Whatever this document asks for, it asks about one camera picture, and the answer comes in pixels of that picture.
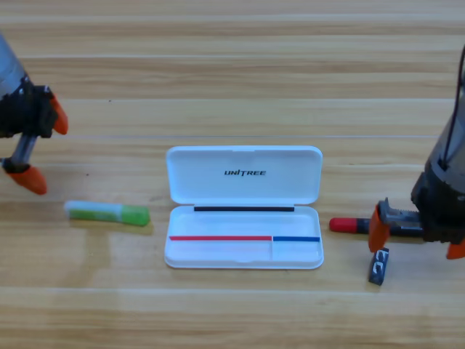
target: blue stripe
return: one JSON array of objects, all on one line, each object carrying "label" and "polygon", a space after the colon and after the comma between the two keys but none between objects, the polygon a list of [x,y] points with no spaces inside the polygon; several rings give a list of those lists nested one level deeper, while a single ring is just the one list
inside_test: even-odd
[{"label": "blue stripe", "polygon": [[273,236],[273,241],[320,242],[320,238],[317,236]]}]

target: white plastic case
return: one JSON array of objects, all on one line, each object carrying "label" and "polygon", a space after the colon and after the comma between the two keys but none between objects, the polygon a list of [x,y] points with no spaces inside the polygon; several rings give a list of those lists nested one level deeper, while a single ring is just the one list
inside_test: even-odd
[{"label": "white plastic case", "polygon": [[313,269],[323,154],[312,146],[192,146],[166,154],[174,268]]}]

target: green glue stick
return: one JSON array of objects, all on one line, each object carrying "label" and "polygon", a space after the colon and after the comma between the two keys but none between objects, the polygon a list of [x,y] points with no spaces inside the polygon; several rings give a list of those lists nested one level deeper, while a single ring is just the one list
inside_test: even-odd
[{"label": "green glue stick", "polygon": [[66,201],[65,212],[71,220],[103,220],[131,225],[147,225],[147,207],[91,201]]}]

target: small black object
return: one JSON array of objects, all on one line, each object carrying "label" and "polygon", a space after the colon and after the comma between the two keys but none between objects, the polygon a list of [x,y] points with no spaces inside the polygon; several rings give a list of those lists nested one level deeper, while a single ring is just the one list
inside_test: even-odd
[{"label": "small black object", "polygon": [[[370,232],[370,220],[368,218],[357,219],[357,233],[368,234]],[[402,236],[404,238],[422,238],[424,231],[422,227],[415,226],[394,226],[389,229],[392,236]]]},{"label": "small black object", "polygon": [[388,259],[389,249],[379,249],[375,252],[370,263],[370,275],[368,277],[368,281],[379,286],[383,284]]}]

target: unitree logo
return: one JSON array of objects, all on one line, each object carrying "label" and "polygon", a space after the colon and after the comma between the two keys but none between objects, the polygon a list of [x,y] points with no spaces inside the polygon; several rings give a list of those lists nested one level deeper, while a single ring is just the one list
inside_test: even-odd
[{"label": "unitree logo", "polygon": [[266,174],[266,171],[241,171],[240,169],[237,171],[225,171],[225,176],[265,176]]}]

